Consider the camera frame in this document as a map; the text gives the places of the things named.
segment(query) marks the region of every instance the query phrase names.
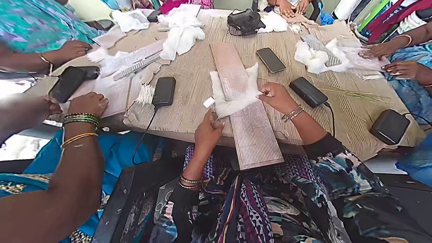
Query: white fabric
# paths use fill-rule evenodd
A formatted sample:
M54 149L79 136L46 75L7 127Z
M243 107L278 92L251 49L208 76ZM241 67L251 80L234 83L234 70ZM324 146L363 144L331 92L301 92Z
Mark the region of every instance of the white fabric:
M259 29L258 33L287 31L288 22L281 15L274 11L269 13L260 13L260 15L261 21L266 25L266 27Z
M201 28L193 27L202 23L195 16L182 12L178 8L173 8L168 15L159 15L158 20L171 28L160 54L164 60L175 60L177 53L181 55L188 52L196 39L203 40L206 37Z
M331 40L326 47L339 58L342 64L332 67L326 67L325 62L328 60L327 53L323 51L314 51L309 48L306 42L298 42L296 45L297 50L294 54L294 60L299 61L306 65L309 73L319 74L325 71L345 72L349 65L349 60L337 47L337 40Z
M262 93L258 90L257 84L258 67L258 63L256 63L253 67L246 69L246 72L249 76L249 89L245 93L237 96L233 101L225 100L225 95L223 94L218 73L216 71L210 72L213 86L213 98L216 101L215 110L220 118L224 118L231 115L232 113L236 113L259 100L256 98L256 96Z
M129 32L133 29L147 29L150 25L150 21L147 20L146 16L141 10L134 10L130 12L120 12L114 10L111 13L114 23L120 26L123 32Z

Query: pink fabric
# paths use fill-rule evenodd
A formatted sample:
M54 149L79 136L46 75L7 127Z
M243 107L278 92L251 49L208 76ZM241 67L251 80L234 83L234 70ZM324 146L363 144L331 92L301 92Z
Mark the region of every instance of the pink fabric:
M167 14L173 8L177 8L180 4L201 4L203 9L214 9L213 0L167 0L158 9L163 14Z

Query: smartphone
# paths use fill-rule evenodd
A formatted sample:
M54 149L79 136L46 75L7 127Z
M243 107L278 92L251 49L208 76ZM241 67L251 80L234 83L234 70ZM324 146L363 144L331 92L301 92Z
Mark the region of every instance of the smartphone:
M84 82L86 73L84 69L78 67L66 68L49 92L50 97L65 103Z
M271 73L285 70L285 65L269 47L258 50L257 54Z
M170 106L174 101L175 78L160 77L156 83L155 95L152 104L154 106Z

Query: teal patterned clothing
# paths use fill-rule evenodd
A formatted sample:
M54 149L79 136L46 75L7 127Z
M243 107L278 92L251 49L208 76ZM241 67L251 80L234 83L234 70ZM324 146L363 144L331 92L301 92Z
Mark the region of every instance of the teal patterned clothing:
M71 40L92 44L103 33L55 0L0 1L0 41L14 52L57 50Z

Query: cardboard sheet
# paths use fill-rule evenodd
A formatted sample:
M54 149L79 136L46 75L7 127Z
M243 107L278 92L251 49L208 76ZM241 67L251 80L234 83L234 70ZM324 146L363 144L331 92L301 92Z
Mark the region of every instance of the cardboard sheet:
M336 138L357 156L366 160L373 157L382 148L388 147L369 133L376 118L386 109L394 109L399 113L407 112L405 105L397 96L393 88L384 78L378 80L363 80L362 76L379 74L374 71L350 70L344 73L328 71L321 74L311 74L305 66L294 60L295 44L301 40L301 35L315 34L318 39L328 43L333 38L342 38L344 41L359 41L351 33L344 22L335 22L329 26L302 23L303 33L294 35L290 31L263 33L251 36L232 36L226 27L226 17L200 19L204 24L206 38L197 41L195 46L187 53L177 56L169 66L162 66L161 70L153 77L150 84L155 85L159 77L174 77L177 80L174 103L170 107L161 108L156 114L150 130L174 131L181 133L194 133L202 122L207 109L202 103L212 95L210 71L215 71L216 66L210 49L212 42L232 43L238 51L241 62L245 68L260 64L258 71L258 86L266 82L281 83L287 87L293 98L305 108L327 131L331 132L331 113L327 107L310 108L290 88L289 83L298 78L305 77L317 88L335 89L341 88L348 91L372 92L381 96L382 101L371 102L369 100L343 96L335 92L323 91L329 97L336 117ZM270 47L274 53L287 66L287 69L275 74L270 73L256 55L261 48ZM302 140L294 125L290 122L283 123L282 114L269 105L264 104L267 116L276 134L285 138L280 140L290 144L302 144ZM126 113L124 123L145 129L153 113L153 106L133 104ZM229 119L223 130L223 135L232 137L232 128ZM413 121L409 126L400 145L414 146L424 138L424 133Z

